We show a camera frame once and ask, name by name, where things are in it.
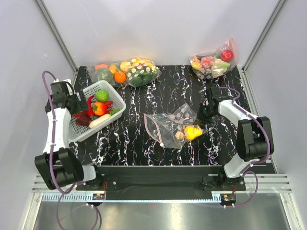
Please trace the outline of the red toy chili pepper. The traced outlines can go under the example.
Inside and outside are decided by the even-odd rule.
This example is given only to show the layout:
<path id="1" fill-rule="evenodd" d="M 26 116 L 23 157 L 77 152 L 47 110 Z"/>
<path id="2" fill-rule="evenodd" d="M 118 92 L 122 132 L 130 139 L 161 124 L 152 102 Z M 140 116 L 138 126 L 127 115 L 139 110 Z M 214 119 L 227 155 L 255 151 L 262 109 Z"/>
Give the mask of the red toy chili pepper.
<path id="1" fill-rule="evenodd" d="M 88 110 L 87 110 L 87 115 L 92 118 L 94 117 L 94 112 L 93 112 L 93 108 L 92 108 L 92 99 L 94 98 L 94 95 L 90 96 L 87 99 L 87 105 L 88 105 Z"/>

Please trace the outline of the green toy lime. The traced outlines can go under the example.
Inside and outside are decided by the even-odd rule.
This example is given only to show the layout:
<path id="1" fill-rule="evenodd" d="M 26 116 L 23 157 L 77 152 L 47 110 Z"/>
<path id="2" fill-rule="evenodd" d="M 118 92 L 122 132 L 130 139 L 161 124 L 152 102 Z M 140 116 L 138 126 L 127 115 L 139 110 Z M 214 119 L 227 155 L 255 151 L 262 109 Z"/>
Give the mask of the green toy lime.
<path id="1" fill-rule="evenodd" d="M 105 102 L 108 100 L 109 94 L 104 90 L 99 90 L 95 93 L 95 98 L 99 102 Z"/>

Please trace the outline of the yellow toy pear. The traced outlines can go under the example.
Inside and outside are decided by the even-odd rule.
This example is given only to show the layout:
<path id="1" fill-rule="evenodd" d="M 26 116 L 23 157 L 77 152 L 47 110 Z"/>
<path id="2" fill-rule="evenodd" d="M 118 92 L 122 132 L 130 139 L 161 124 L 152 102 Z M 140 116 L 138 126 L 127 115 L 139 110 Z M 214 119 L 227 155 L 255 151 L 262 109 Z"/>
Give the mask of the yellow toy pear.
<path id="1" fill-rule="evenodd" d="M 203 134 L 203 130 L 199 126 L 187 126 L 184 131 L 185 138 L 192 141 Z"/>

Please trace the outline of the clear zip top bag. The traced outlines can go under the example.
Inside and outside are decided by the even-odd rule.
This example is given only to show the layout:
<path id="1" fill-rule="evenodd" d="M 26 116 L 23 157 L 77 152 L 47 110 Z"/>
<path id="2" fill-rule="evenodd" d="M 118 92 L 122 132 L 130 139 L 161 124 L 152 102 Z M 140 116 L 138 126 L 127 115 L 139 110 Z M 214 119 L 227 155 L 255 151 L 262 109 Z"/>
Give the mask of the clear zip top bag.
<path id="1" fill-rule="evenodd" d="M 161 147 L 181 149 L 189 141 L 186 138 L 177 140 L 175 134 L 178 131 L 184 132 L 187 126 L 199 126 L 196 119 L 197 114 L 185 103 L 172 114 L 144 114 L 144 125 L 148 135 Z"/>

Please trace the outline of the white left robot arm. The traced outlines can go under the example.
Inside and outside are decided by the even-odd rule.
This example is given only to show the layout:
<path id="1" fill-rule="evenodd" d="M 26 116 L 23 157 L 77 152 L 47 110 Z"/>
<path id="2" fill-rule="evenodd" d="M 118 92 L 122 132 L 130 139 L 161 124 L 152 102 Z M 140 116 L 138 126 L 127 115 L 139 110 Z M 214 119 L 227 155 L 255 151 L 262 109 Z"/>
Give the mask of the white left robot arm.
<path id="1" fill-rule="evenodd" d="M 70 80 L 54 81 L 45 106 L 48 117 L 47 142 L 43 154 L 35 157 L 35 166 L 50 190 L 84 182 L 92 189 L 103 186 L 103 177 L 93 165 L 82 166 L 69 149 L 71 117 L 87 109 L 82 92 L 76 92 Z"/>

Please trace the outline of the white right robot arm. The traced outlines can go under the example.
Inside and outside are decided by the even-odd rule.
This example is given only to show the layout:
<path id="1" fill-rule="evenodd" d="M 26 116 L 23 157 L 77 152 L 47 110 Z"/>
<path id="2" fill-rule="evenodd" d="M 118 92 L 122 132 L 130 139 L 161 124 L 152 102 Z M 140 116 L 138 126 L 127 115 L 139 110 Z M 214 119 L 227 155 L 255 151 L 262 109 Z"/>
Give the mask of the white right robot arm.
<path id="1" fill-rule="evenodd" d="M 236 155 L 223 166 L 218 185 L 224 190 L 235 184 L 235 178 L 244 175 L 248 168 L 264 163 L 274 152 L 271 121 L 256 116 L 236 103 L 240 93 L 227 87 L 210 87 L 207 98 L 200 103 L 197 119 L 210 123 L 216 115 L 228 119 L 237 127 Z"/>

